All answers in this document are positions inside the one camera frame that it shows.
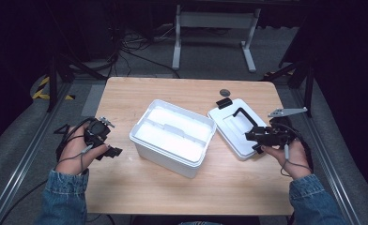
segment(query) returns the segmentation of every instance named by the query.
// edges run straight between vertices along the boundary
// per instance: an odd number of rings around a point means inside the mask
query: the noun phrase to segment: metal rail
[[[295,99],[295,102],[298,104],[298,107],[302,107],[303,99],[301,97],[301,93],[298,89],[291,89],[292,95]],[[328,177],[328,181],[330,182],[330,187],[333,190],[333,194],[336,197],[336,200],[339,204],[340,209],[345,217],[345,220],[349,224],[361,224],[360,219],[357,216],[356,211],[354,210],[351,201],[349,200],[347,193],[345,192],[345,187],[340,179],[338,173],[336,172],[332,161],[330,160],[330,155],[322,142],[321,137],[317,129],[315,128],[313,118],[308,117],[305,113],[301,114],[304,124],[307,126],[311,133],[311,137],[314,140],[316,145],[315,151],[318,155],[318,158],[321,162],[322,168]]]
[[[71,83],[62,83],[61,89],[59,90],[59,100],[56,102],[54,109],[46,113],[44,116],[34,138],[26,149],[23,158],[21,159],[14,173],[10,176],[8,184],[3,190],[3,193],[0,195],[0,222],[3,218],[3,215],[7,212],[8,207],[10,206],[18,188],[23,182],[23,179],[25,178],[26,173],[28,172],[37,154],[39,145],[44,138],[47,128],[53,121],[55,114],[58,112],[58,109],[63,102],[61,99],[64,99],[64,97],[68,94],[70,87]]]

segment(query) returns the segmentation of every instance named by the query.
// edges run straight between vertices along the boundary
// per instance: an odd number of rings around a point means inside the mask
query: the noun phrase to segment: clothing
[[[298,225],[345,224],[336,202],[314,174],[290,183],[289,200],[295,209],[295,220]]]
[[[68,175],[50,171],[43,191],[42,211],[35,224],[85,224],[87,209],[84,192],[89,171],[82,175]],[[296,224],[341,225],[345,224],[335,201],[314,175],[290,183],[289,199],[295,209]]]
[[[68,175],[51,170],[42,194],[42,209],[35,224],[85,224],[87,208],[84,192],[89,170],[82,175]]]

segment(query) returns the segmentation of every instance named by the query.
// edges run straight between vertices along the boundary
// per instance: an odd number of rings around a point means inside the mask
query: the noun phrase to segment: box lid
[[[217,129],[231,146],[238,159],[246,160],[254,155],[257,142],[246,140],[245,133],[253,127],[265,127],[266,123],[242,99],[225,98],[219,107],[207,114],[217,124]]]
[[[187,165],[199,165],[216,131],[201,114],[156,99],[130,132],[132,141]]]

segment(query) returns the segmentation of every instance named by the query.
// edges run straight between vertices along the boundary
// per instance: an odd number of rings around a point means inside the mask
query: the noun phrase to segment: desk leg
[[[175,43],[175,52],[173,53],[173,65],[172,69],[180,68],[180,54],[181,54],[181,39],[180,39],[180,5],[177,6],[176,10],[176,43]]]
[[[254,65],[254,61],[253,61],[251,51],[249,50],[249,48],[251,46],[254,30],[256,29],[259,15],[260,15],[260,8],[256,9],[253,14],[253,19],[251,22],[251,27],[249,29],[248,39],[246,40],[246,42],[245,41],[241,42],[243,54],[245,55],[246,64],[248,65],[248,70],[250,72],[256,72],[256,66]]]

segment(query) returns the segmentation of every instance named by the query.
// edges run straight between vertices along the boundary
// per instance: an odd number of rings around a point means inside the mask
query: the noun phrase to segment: wooden table
[[[97,117],[116,128],[107,143],[123,149],[119,157],[104,157],[90,166],[86,191],[89,213],[142,215],[290,215],[291,178],[280,174],[270,155],[239,161],[216,131],[195,178],[186,178],[139,157],[129,138],[154,99],[207,115],[223,99],[241,98],[268,124],[268,113],[282,108],[270,82],[238,82],[161,78],[110,78]]]

